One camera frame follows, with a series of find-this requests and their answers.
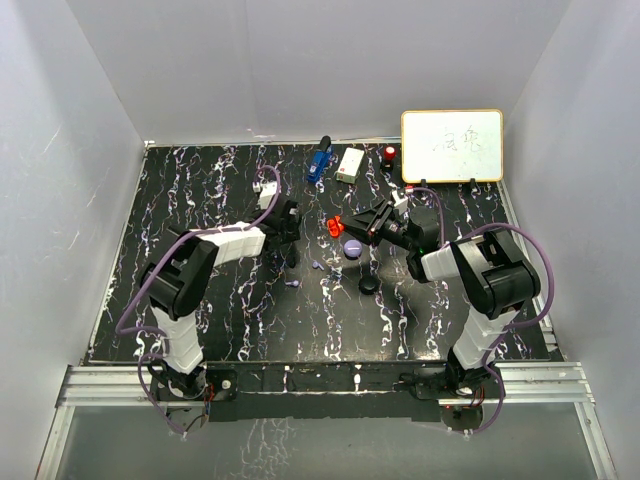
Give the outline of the orange earbud charging case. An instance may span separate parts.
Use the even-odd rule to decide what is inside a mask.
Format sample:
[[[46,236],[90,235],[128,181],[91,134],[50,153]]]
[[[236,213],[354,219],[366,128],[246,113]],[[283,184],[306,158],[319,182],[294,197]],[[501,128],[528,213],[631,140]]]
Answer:
[[[334,217],[329,218],[327,220],[327,229],[332,238],[339,238],[344,232],[344,225],[341,222],[341,217],[339,215],[335,215]]]

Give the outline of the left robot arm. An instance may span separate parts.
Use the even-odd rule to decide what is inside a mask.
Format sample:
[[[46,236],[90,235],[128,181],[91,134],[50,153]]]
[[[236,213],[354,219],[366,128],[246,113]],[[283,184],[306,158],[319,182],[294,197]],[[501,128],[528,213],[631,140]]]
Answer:
[[[237,222],[197,234],[170,227],[143,270],[140,283],[150,283],[146,294],[152,315],[165,333],[162,358],[151,361],[148,371],[180,398],[197,398],[206,387],[195,312],[213,270],[300,239],[298,202],[286,196],[273,209],[261,203],[253,220],[255,225]]]

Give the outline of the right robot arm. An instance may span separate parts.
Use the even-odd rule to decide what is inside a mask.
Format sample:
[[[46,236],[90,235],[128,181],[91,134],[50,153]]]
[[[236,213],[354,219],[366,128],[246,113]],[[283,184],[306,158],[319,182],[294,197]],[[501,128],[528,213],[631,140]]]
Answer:
[[[539,275],[513,235],[515,226],[486,225],[471,235],[446,243],[442,221],[425,206],[406,201],[380,201],[351,216],[336,217],[334,233],[347,233],[377,246],[387,241],[407,251],[410,276],[419,283],[458,278],[469,310],[462,333],[450,348],[444,371],[413,376],[414,387],[460,397],[471,395],[495,371],[494,350],[525,303],[538,296]]]

